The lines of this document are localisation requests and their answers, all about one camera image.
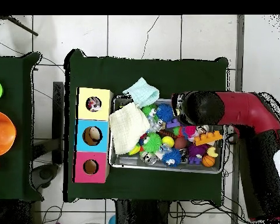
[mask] orange lego brick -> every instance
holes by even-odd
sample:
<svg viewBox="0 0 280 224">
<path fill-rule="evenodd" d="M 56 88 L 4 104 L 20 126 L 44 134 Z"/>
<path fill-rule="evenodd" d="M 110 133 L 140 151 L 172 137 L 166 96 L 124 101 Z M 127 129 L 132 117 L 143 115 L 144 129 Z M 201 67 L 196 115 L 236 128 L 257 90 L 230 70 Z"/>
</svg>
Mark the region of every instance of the orange lego brick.
<svg viewBox="0 0 280 224">
<path fill-rule="evenodd" d="M 199 137 L 196 136 L 194 138 L 194 144 L 196 146 L 202 145 L 202 144 L 207 144 L 208 142 L 213 142 L 223 139 L 223 136 L 220 134 L 219 131 L 214 131 L 214 132 L 207 132 L 206 134 L 202 134 Z"/>
</svg>

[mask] gray bin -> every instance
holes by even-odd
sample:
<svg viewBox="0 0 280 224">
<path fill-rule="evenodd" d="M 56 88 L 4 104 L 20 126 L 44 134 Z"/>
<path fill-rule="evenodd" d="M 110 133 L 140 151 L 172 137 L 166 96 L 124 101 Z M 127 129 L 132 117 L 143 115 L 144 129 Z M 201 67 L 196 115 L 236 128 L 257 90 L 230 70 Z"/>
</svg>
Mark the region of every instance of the gray bin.
<svg viewBox="0 0 280 224">
<path fill-rule="evenodd" d="M 126 105 L 132 102 L 132 99 L 126 99 L 122 96 L 117 96 L 113 100 L 112 112 L 120 109 L 120 106 Z M 170 104 L 171 100 L 159 99 L 156 101 L 156 105 L 166 103 Z M 216 153 L 219 156 L 215 160 L 215 164 L 212 167 L 205 167 L 203 164 L 188 164 L 180 163 L 177 167 L 168 167 L 162 161 L 158 160 L 154 165 L 148 165 L 140 159 L 139 153 L 134 155 L 116 155 L 114 149 L 113 135 L 110 132 L 110 146 L 109 146 L 109 164 L 113 167 L 132 168 L 132 169 L 151 169 L 151 170 L 163 170 L 174 172 L 188 172 L 188 173 L 220 173 L 223 170 L 223 147 L 225 146 L 225 126 L 224 125 L 210 125 L 210 131 L 219 131 L 223 135 L 223 139 L 215 142 Z"/>
</svg>

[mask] dark green tablecloth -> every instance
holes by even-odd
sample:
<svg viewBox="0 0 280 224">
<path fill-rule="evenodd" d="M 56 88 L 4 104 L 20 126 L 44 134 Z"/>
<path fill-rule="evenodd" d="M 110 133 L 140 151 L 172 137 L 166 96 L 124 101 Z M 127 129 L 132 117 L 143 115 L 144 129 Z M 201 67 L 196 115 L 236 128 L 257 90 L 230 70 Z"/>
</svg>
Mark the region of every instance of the dark green tablecloth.
<svg viewBox="0 0 280 224">
<path fill-rule="evenodd" d="M 65 59 L 66 100 L 69 97 L 68 167 L 65 169 L 65 200 L 74 198 L 121 198 L 154 200 L 212 200 L 221 203 L 222 174 L 182 173 L 110 168 L 104 184 L 72 182 L 72 161 L 77 87 L 110 89 L 115 95 L 143 77 L 160 90 L 160 98 L 187 90 L 226 90 L 226 58 L 217 61 L 160 61 L 84 57 L 72 50 Z"/>
<path fill-rule="evenodd" d="M 41 200 L 30 185 L 32 160 L 32 68 L 40 60 L 39 53 L 21 58 L 0 57 L 0 83 L 3 96 L 0 112 L 16 127 L 16 139 L 11 149 L 0 156 L 0 199 Z"/>
</svg>

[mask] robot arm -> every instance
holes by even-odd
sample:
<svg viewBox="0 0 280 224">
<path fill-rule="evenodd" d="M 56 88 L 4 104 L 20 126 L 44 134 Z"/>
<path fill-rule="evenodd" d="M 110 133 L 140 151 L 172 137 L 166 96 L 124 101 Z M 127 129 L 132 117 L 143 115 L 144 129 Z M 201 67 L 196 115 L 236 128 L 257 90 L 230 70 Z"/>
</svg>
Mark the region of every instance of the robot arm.
<svg viewBox="0 0 280 224">
<path fill-rule="evenodd" d="M 184 125 L 235 125 L 240 130 L 254 195 L 264 213 L 259 219 L 280 220 L 280 122 L 264 98 L 243 92 L 187 92 L 173 94 L 171 100 Z"/>
</svg>

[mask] circular hole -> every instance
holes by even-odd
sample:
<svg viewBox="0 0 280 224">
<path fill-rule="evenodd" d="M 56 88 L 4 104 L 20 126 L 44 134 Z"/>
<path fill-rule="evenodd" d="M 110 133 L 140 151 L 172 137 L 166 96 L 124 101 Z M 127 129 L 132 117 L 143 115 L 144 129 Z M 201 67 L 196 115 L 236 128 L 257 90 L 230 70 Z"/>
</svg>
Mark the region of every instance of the circular hole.
<svg viewBox="0 0 280 224">
<path fill-rule="evenodd" d="M 87 127 L 83 132 L 83 140 L 89 146 L 98 145 L 102 138 L 102 131 L 96 126 Z"/>
<path fill-rule="evenodd" d="M 99 164 L 96 162 L 96 160 L 87 160 L 83 164 L 83 170 L 87 174 L 95 174 L 99 170 Z"/>
<path fill-rule="evenodd" d="M 99 111 L 101 107 L 102 107 L 102 102 L 96 96 L 89 97 L 86 101 L 86 108 L 89 111 L 96 112 Z"/>
</svg>

